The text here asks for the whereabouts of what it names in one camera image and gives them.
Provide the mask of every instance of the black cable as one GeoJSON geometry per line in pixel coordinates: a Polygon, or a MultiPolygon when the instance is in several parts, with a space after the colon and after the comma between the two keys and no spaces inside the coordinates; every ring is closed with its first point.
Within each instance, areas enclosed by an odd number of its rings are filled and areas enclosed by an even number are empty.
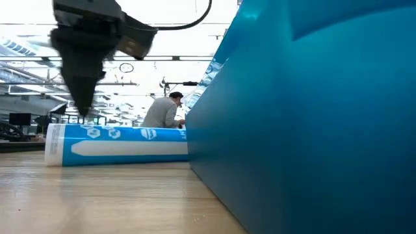
{"type": "Polygon", "coordinates": [[[192,23],[188,23],[186,25],[181,26],[171,26],[171,27],[157,27],[160,31],[172,31],[172,30],[182,30],[182,29],[189,29],[193,26],[196,26],[197,24],[201,23],[205,17],[207,17],[209,11],[211,10],[211,6],[213,4],[213,0],[209,0],[207,10],[203,13],[203,15],[197,19],[196,21],[193,21],[192,23]]]}

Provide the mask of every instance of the ceiling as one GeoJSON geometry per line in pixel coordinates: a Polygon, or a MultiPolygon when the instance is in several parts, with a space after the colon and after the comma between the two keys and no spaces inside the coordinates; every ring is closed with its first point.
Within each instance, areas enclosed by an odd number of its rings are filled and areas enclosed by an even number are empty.
{"type": "MultiPolygon", "coordinates": [[[[198,19],[208,5],[208,0],[117,2],[130,16],[156,26],[190,23],[198,19]]],[[[201,24],[183,31],[158,32],[145,61],[134,61],[120,52],[114,60],[106,61],[104,67],[107,74],[101,83],[107,85],[96,88],[94,113],[109,118],[125,115],[130,116],[129,119],[141,119],[154,98],[164,96],[162,80],[169,83],[199,82],[237,12],[237,2],[214,0],[209,15],[201,24]],[[129,73],[121,69],[126,67],[129,73]]],[[[5,7],[0,8],[0,22],[0,62],[8,65],[2,68],[0,64],[0,69],[8,72],[8,75],[12,73],[10,77],[16,78],[12,81],[63,83],[59,75],[59,54],[49,45],[48,34],[56,23],[51,0],[8,1],[5,7]],[[12,43],[21,47],[17,49],[12,43]],[[50,57],[51,61],[37,61],[41,57],[50,57]]],[[[0,82],[9,83],[11,78],[0,77],[0,82]]],[[[71,101],[65,86],[19,85],[12,88],[13,92],[21,92],[22,95],[40,94],[43,88],[57,101],[71,101]]],[[[185,95],[194,89],[195,86],[170,85],[170,91],[185,95]]],[[[10,87],[0,86],[2,91],[10,91],[10,87]]],[[[183,117],[183,110],[179,110],[178,115],[178,118],[183,117]]]]}

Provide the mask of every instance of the dark hair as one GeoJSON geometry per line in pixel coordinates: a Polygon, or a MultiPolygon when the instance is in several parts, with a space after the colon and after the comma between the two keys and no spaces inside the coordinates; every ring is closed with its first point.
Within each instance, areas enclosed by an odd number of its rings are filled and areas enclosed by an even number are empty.
{"type": "Polygon", "coordinates": [[[183,94],[181,92],[172,92],[169,94],[169,98],[183,98],[183,94]]]}

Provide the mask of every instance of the cylindrical tube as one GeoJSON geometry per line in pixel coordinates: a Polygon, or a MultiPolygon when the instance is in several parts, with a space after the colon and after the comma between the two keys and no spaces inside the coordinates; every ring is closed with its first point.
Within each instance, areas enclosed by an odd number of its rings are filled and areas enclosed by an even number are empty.
{"type": "Polygon", "coordinates": [[[187,160],[187,136],[182,129],[49,124],[47,130],[47,166],[187,160]]]}

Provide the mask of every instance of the gray shirt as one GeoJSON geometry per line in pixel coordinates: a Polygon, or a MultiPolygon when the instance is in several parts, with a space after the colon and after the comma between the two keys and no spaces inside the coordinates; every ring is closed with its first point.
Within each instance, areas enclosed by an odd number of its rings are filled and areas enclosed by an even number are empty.
{"type": "Polygon", "coordinates": [[[142,127],[179,127],[179,122],[175,120],[176,110],[177,105],[170,97],[158,98],[150,106],[142,127]]]}

